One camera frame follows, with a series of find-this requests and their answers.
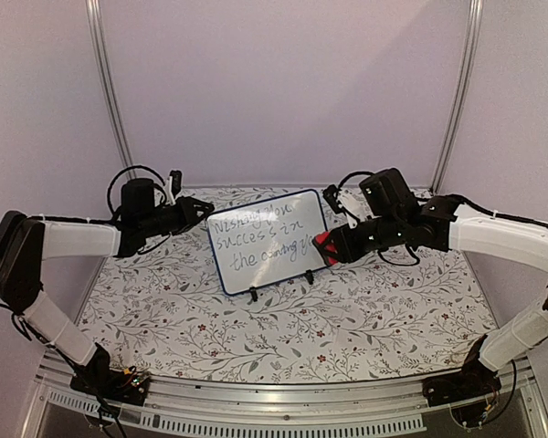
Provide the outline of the red whiteboard eraser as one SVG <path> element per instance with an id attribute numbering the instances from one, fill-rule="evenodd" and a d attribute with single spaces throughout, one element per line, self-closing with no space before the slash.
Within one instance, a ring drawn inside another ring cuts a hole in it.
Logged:
<path id="1" fill-rule="evenodd" d="M 326 266 L 333 266 L 338 264 L 338 260 L 336 259 L 337 250 L 329 231 L 325 231 L 321 234 L 315 235 L 312 239 L 312 244 L 318 251 L 323 260 L 323 263 Z"/>

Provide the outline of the small blue-framed whiteboard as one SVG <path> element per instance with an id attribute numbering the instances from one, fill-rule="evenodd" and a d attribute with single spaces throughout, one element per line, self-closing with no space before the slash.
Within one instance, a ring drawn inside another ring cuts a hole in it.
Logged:
<path id="1" fill-rule="evenodd" d="M 209 243 L 223 291 L 245 294 L 325 268 L 312 239 L 327 230 L 313 189 L 210 214 Z"/>

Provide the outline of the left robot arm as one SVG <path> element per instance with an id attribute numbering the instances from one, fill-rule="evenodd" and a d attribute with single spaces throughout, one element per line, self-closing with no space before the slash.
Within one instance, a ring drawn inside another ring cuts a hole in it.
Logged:
<path id="1" fill-rule="evenodd" d="M 149 372 L 113 366 L 106 348 L 48 293 L 45 270 L 59 259 L 145 256 L 214 212 L 212 203 L 184 194 L 180 171 L 167 177 L 149 167 L 143 171 L 145 176 L 123 184 L 118 202 L 106 196 L 107 219 L 10 210 L 0 222 L 0 308 L 24 337 L 37 339 L 70 367 L 72 390 L 136 406 L 148 395 Z"/>

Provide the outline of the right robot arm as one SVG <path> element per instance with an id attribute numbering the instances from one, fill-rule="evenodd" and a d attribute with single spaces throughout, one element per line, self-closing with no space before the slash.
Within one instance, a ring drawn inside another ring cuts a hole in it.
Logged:
<path id="1" fill-rule="evenodd" d="M 325 202 L 347 224 L 312 242 L 326 266 L 351 264 L 367 254 L 403 246 L 412 255 L 425 247 L 494 256 L 548 274 L 548 223 L 488 210 L 459 194 L 416 197 L 396 168 L 356 173 L 371 211 L 366 218 L 340 184 L 323 192 Z M 423 382 L 431 406 L 460 402 L 501 389 L 499 371 L 548 339 L 548 293 L 501 328 L 471 346 L 459 371 Z"/>

